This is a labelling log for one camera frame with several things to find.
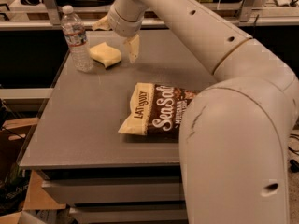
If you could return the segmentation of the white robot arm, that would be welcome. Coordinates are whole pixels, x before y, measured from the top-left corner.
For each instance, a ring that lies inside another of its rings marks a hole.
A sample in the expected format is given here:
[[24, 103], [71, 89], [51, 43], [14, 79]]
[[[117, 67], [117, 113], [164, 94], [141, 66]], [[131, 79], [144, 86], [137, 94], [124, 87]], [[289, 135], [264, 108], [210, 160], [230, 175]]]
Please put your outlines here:
[[190, 224], [289, 224], [288, 141], [298, 79], [238, 27], [194, 0], [115, 0], [110, 28], [130, 37], [151, 9], [216, 84], [185, 111], [179, 133]]

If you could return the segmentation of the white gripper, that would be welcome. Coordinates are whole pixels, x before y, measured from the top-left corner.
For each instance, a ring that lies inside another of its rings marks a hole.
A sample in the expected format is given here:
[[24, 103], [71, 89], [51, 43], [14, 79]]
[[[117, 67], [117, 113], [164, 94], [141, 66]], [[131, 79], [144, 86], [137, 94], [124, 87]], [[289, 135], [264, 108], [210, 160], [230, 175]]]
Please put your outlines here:
[[92, 25], [92, 30], [109, 31], [112, 29], [117, 35], [128, 37], [124, 41], [124, 46], [128, 52], [130, 63], [134, 63], [139, 55], [140, 37], [138, 31], [141, 28], [142, 21], [143, 18], [137, 21], [127, 21], [119, 15], [116, 8], [112, 6], [107, 16], [104, 16]]

